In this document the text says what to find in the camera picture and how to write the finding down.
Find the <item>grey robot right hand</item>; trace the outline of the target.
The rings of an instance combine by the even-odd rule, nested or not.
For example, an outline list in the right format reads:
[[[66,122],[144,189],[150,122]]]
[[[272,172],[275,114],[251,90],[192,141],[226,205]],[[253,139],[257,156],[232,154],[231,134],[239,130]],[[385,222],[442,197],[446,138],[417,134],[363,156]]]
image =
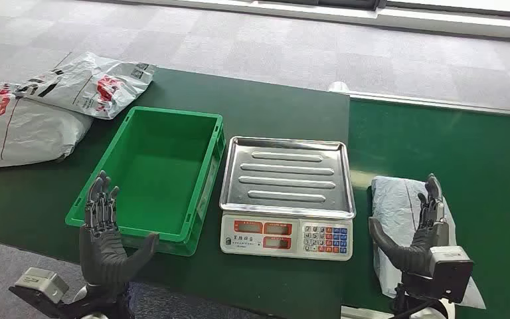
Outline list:
[[[373,179],[373,215],[368,219],[369,233],[395,268],[427,276],[430,249],[448,245],[446,206],[440,182],[431,173],[424,184],[426,193],[417,194],[420,208],[415,216],[409,191],[412,182],[411,179],[383,176]],[[399,245],[386,234],[382,224],[382,218],[390,217],[391,211],[403,209],[405,203],[415,230],[408,247]]]

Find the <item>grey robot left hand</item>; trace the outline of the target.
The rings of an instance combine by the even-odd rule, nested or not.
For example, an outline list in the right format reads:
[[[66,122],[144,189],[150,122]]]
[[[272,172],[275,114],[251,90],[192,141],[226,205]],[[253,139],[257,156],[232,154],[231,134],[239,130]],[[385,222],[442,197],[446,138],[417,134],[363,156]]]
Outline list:
[[[102,170],[87,192],[79,251],[82,274],[89,286],[122,289],[151,260],[159,234],[150,233],[142,246],[128,255],[117,223],[119,187]]]

